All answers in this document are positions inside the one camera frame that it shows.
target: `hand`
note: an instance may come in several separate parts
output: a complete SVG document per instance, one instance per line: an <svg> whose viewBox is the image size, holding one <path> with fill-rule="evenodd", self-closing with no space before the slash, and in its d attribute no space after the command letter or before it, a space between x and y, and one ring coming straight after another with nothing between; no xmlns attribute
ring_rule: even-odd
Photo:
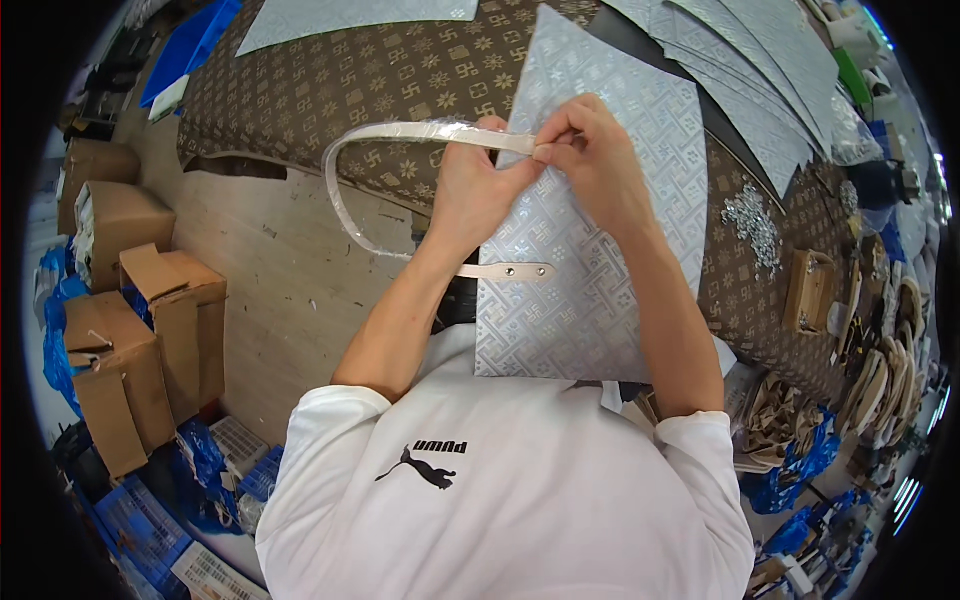
<svg viewBox="0 0 960 600"><path fill-rule="evenodd" d="M596 95L553 113L533 158L566 173L580 206L614 239L656 222L634 144Z"/></svg>
<svg viewBox="0 0 960 600"><path fill-rule="evenodd" d="M507 122L497 116L477 121L477 127L503 131ZM489 151L479 146L450 143L440 164L437 197L424 245L463 264L503 223L520 192L532 185L546 165L526 158L497 171Z"/></svg>

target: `green object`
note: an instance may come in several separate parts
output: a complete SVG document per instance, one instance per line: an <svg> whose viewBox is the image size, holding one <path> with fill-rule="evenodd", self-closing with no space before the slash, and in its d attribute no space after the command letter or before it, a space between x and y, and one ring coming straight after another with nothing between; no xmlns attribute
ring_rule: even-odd
<svg viewBox="0 0 960 600"><path fill-rule="evenodd" d="M837 48L833 51L833 59L840 66L840 81L850 91L853 101L861 107L873 104L874 97L870 95L870 88L867 87L867 82L863 80L860 69L853 64L850 53L844 48Z"/></svg>

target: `table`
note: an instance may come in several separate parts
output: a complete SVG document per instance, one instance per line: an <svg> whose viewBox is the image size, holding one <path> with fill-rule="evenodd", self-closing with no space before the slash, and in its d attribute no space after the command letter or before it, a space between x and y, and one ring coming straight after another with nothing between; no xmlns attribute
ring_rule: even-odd
<svg viewBox="0 0 960 600"><path fill-rule="evenodd" d="M323 150L352 127L388 120L441 117L508 118L533 33L536 0L481 2L464 23L398 23L311 36L239 59L233 55L256 17L253 0L227 29L210 59L190 78L178 149L192 156L250 156L319 174ZM625 17L592 0L548 0L614 47L685 79L692 78ZM830 403L841 394L844 371L831 366L835 340L802 336L780 326L789 273L756 271L749 240L724 225L724 201L747 181L771 189L756 159L726 115L700 89L707 136L708 226L698 304L710 330L744 359L776 372L802 392ZM347 147L338 161L342 180L429 215L441 144L370 142ZM817 163L798 174L782 205L770 204L783 240L781 261L794 248L833 258L845 302L852 244L837 198L842 169Z"/></svg>

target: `white strap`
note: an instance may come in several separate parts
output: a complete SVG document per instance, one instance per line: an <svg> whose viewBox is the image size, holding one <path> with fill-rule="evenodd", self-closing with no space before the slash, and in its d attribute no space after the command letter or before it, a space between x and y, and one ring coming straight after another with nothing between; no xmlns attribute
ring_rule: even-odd
<svg viewBox="0 0 960 600"><path fill-rule="evenodd" d="M337 182L337 155L349 143L365 140L396 140L396 141L440 141L472 144L494 150L508 150L521 155L529 156L534 152L533 135L492 132L477 129L465 123L376 123L364 125L347 132L343 137L330 144L324 152L324 178L326 190L329 193L333 209L337 211L340 222L347 234L360 245L361 248L381 256L391 256L401 260L413 258L410 254L390 252L376 246L364 236L360 228L353 222L349 211L340 195L340 184ZM457 273L461 277L474 279L502 279L522 281L546 281L557 273L553 266L546 263L495 263L492 265L464 265Z"/></svg>

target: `white t-shirt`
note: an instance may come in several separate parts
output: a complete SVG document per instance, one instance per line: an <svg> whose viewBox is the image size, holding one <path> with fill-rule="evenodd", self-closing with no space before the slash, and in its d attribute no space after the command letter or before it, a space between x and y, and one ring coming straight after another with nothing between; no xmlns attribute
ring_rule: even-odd
<svg viewBox="0 0 960 600"><path fill-rule="evenodd" d="M303 397L256 532L274 598L743 597L724 413L666 420L655 444L599 388L474 377L474 335L435 336L396 406Z"/></svg>

